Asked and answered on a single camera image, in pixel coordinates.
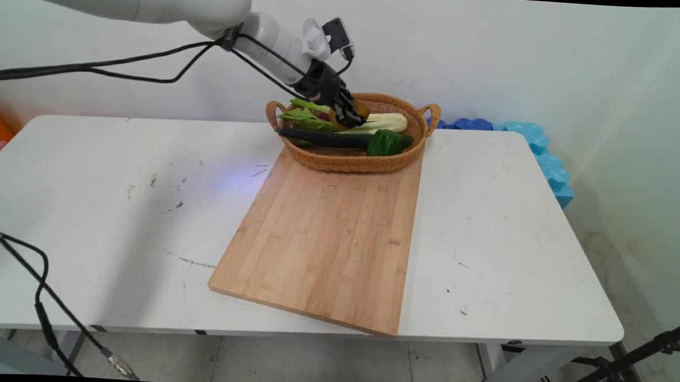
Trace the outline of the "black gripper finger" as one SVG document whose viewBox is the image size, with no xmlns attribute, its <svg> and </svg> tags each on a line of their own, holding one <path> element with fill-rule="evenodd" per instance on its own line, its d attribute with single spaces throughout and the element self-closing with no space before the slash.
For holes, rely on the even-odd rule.
<svg viewBox="0 0 680 382">
<path fill-rule="evenodd" d="M 335 107 L 330 109 L 329 121 L 335 129 L 351 130 L 364 124 L 365 103 L 353 103 L 352 107 L 352 111 L 341 109 L 337 112 Z"/>
<path fill-rule="evenodd" d="M 341 109 L 347 109 L 348 111 L 353 110 L 353 103 L 365 103 L 365 101 L 362 101 L 360 99 L 357 99 L 352 96 L 352 94 L 349 91 L 341 91 L 338 94 L 338 112 L 340 112 Z M 366 123 L 367 119 L 369 119 L 370 115 L 370 106 L 365 103 L 365 118 L 364 118 L 364 123 Z"/>
</svg>

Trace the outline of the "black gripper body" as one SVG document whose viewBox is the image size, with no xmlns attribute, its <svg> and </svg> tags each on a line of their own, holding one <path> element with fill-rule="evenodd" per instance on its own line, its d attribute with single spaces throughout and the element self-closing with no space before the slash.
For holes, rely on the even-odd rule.
<svg viewBox="0 0 680 382">
<path fill-rule="evenodd" d="M 312 60 L 306 75 L 292 85 L 293 90 L 310 103 L 333 106 L 343 104 L 346 85 L 337 71 L 323 61 Z"/>
</svg>

